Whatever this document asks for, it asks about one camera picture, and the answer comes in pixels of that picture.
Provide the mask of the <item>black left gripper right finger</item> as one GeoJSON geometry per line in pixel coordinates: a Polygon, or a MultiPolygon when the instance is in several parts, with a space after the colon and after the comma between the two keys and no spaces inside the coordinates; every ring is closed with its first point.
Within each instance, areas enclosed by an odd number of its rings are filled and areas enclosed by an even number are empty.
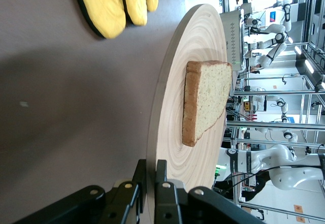
{"type": "Polygon", "coordinates": [[[155,173],[154,224],[264,224],[209,188],[186,192],[167,180],[167,161],[155,173]]]}

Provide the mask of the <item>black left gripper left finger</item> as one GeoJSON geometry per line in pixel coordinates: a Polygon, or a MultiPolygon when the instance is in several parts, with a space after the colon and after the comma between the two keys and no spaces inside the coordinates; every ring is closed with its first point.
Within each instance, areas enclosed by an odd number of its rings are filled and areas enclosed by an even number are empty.
{"type": "Polygon", "coordinates": [[[90,185],[15,224],[139,224],[146,198],[146,160],[138,161],[131,180],[117,181],[106,192],[90,185]]]}

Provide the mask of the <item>round wooden plate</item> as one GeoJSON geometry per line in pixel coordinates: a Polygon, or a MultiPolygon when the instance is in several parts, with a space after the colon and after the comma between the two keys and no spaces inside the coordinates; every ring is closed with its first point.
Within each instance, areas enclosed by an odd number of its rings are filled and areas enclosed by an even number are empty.
{"type": "Polygon", "coordinates": [[[209,4],[192,7],[177,26],[156,85],[147,144],[147,201],[154,218],[156,162],[167,161],[167,178],[182,181],[185,190],[210,188],[225,117],[208,129],[194,147],[182,143],[183,98],[189,61],[226,61],[226,42],[220,15],[209,4]]]}

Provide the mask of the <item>slice of bread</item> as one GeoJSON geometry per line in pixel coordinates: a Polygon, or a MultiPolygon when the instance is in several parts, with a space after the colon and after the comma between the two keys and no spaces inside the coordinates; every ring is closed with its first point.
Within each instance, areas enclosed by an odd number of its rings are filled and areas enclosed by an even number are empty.
{"type": "Polygon", "coordinates": [[[182,143],[194,147],[221,117],[232,84],[228,62],[189,61],[186,65],[182,143]]]}

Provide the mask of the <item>beige and chrome toaster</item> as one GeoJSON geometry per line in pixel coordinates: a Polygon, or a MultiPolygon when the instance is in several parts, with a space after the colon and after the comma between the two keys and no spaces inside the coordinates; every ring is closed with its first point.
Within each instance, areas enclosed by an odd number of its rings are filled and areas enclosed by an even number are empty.
{"type": "Polygon", "coordinates": [[[225,40],[227,61],[232,65],[234,71],[244,69],[244,17],[241,9],[220,15],[225,40]]]}

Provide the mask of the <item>brown table cover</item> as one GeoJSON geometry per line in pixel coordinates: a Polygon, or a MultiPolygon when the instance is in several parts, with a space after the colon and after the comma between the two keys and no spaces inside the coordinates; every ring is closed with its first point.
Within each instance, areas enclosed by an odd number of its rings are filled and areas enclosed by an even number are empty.
{"type": "Polygon", "coordinates": [[[159,0],[146,26],[106,40],[76,0],[0,0],[0,224],[132,176],[185,11],[159,0]]]}

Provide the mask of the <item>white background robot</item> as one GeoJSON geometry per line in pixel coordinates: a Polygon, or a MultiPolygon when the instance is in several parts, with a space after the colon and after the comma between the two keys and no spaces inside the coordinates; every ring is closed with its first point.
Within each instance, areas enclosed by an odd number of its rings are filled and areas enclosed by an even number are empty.
{"type": "Polygon", "coordinates": [[[266,25],[264,28],[262,28],[261,18],[254,18],[252,16],[246,18],[245,27],[249,29],[250,34],[274,35],[273,38],[266,41],[259,41],[248,45],[249,54],[256,49],[262,50],[271,48],[267,54],[250,58],[250,67],[262,69],[267,68],[274,61],[274,59],[286,49],[288,32],[291,30],[290,3],[290,0],[277,1],[271,8],[267,8],[262,13],[262,17],[265,18],[266,25]]]}
{"type": "Polygon", "coordinates": [[[274,105],[281,109],[281,121],[283,123],[289,122],[286,114],[288,111],[288,103],[283,98],[277,95],[253,95],[252,101],[256,102],[258,106],[262,106],[263,110],[267,109],[267,102],[274,102],[274,105]]]}
{"type": "Polygon", "coordinates": [[[267,132],[281,132],[283,137],[288,140],[288,142],[297,143],[298,135],[293,133],[289,129],[282,129],[282,128],[266,128],[266,127],[257,127],[255,128],[256,131],[266,134],[267,132]]]}

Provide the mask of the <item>aluminium frame cell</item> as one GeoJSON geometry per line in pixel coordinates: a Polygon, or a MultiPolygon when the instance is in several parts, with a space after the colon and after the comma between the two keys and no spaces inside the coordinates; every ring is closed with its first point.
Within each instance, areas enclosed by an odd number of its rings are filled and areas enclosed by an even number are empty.
{"type": "MultiPolygon", "coordinates": [[[[273,63],[253,74],[240,73],[235,79],[231,98],[251,100],[253,95],[277,95],[288,103],[287,118],[281,121],[281,109],[267,102],[250,119],[243,105],[235,105],[227,113],[232,135],[226,138],[231,146],[240,149],[269,149],[280,144],[292,147],[300,160],[312,153],[325,153],[325,45],[312,43],[290,44],[273,63]],[[263,134],[257,127],[289,129],[298,135],[297,143],[288,142],[281,132],[263,134]]],[[[291,190],[280,190],[267,182],[251,201],[242,196],[243,176],[235,181],[234,202],[262,218],[267,224],[325,224],[325,181],[310,180],[291,190]]]]}

